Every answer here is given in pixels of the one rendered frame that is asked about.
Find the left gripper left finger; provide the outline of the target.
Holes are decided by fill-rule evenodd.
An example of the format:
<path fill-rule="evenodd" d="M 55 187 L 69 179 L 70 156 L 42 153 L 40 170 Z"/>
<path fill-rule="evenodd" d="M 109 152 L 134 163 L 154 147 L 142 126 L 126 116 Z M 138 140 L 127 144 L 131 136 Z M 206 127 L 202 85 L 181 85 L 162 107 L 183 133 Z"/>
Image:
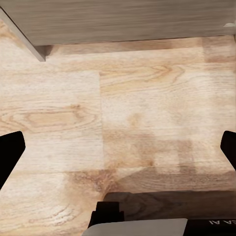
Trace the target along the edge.
<path fill-rule="evenodd" d="M 26 149 L 21 131 L 0 137 L 0 189 Z"/>

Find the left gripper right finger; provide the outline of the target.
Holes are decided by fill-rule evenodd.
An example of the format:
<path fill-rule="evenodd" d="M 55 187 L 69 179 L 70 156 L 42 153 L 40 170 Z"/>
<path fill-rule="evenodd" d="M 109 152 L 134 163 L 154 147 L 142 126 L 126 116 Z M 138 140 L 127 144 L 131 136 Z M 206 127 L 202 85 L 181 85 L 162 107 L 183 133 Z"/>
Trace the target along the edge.
<path fill-rule="evenodd" d="M 236 170 L 236 133 L 224 131 L 220 148 Z"/>

